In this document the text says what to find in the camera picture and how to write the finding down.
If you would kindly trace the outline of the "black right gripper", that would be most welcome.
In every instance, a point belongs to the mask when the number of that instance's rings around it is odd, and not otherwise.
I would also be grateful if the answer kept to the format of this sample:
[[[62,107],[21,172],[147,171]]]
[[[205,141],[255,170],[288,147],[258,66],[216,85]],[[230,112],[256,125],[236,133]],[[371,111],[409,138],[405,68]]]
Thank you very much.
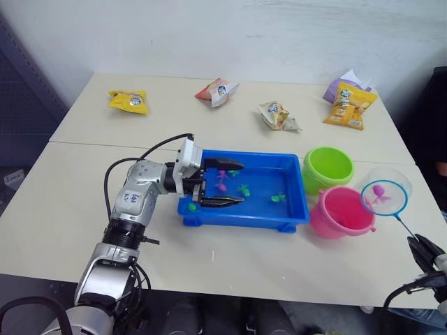
[[[422,271],[434,271],[433,259],[446,253],[442,248],[421,234],[415,234],[415,237],[407,237],[407,241],[413,258]],[[441,272],[435,274],[431,285],[434,291],[434,298],[438,302],[446,301],[446,275]]]

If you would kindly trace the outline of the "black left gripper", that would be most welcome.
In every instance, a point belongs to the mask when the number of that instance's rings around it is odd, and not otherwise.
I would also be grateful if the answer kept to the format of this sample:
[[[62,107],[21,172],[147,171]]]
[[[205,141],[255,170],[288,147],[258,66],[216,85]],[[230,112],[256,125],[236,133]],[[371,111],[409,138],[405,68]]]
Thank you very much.
[[[244,202],[243,198],[229,195],[205,197],[205,171],[210,168],[224,171],[242,170],[244,165],[229,158],[206,158],[199,166],[188,166],[181,173],[182,195],[190,195],[191,199],[202,207],[222,208]]]

